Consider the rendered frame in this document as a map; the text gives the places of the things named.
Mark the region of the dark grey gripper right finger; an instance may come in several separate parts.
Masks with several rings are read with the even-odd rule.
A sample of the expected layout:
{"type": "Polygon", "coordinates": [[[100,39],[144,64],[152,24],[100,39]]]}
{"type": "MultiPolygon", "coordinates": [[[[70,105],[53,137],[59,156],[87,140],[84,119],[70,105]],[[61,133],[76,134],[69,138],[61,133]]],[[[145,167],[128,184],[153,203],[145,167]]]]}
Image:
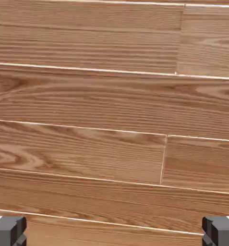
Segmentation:
{"type": "Polygon", "coordinates": [[[205,216],[202,229],[202,246],[229,246],[229,216],[205,216]]]}

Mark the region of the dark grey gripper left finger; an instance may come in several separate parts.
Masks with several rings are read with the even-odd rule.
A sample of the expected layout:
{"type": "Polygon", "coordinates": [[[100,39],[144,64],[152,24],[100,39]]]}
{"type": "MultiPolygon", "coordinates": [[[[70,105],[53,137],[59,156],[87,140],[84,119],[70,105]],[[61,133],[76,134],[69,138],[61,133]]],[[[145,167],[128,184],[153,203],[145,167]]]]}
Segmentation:
{"type": "Polygon", "coordinates": [[[0,216],[0,246],[26,246],[26,228],[24,216],[0,216]]]}

